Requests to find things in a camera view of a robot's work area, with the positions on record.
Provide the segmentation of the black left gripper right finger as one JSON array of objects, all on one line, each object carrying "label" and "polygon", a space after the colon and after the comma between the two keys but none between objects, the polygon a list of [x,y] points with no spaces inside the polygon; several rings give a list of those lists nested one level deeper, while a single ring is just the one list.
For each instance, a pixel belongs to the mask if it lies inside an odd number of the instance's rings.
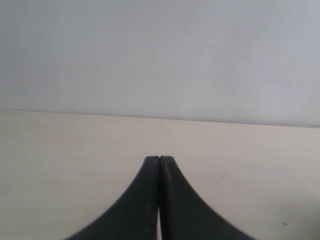
[{"label": "black left gripper right finger", "polygon": [[171,156],[160,157],[159,216],[163,240],[251,240],[211,209]]}]

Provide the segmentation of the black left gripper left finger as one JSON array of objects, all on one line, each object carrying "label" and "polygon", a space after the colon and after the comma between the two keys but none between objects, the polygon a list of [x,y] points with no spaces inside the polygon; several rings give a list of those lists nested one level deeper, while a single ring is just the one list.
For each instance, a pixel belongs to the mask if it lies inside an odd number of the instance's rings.
[{"label": "black left gripper left finger", "polygon": [[69,240],[156,240],[160,158],[148,156],[121,197]]}]

